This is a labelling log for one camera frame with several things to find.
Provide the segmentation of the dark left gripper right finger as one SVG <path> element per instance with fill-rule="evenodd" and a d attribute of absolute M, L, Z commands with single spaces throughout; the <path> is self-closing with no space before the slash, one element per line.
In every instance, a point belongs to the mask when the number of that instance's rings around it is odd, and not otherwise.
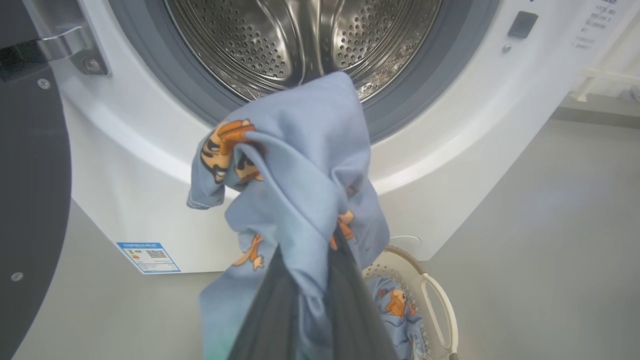
<path fill-rule="evenodd" d="M 334 360 L 396 360 L 391 338 L 340 227 L 329 250 L 328 290 Z"/>

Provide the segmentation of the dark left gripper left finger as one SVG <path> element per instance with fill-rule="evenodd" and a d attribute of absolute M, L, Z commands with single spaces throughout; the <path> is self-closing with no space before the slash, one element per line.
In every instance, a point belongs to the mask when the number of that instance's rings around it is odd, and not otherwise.
<path fill-rule="evenodd" d="M 228 354 L 229 360 L 295 360 L 297 357 L 298 285 L 280 248 Z"/>

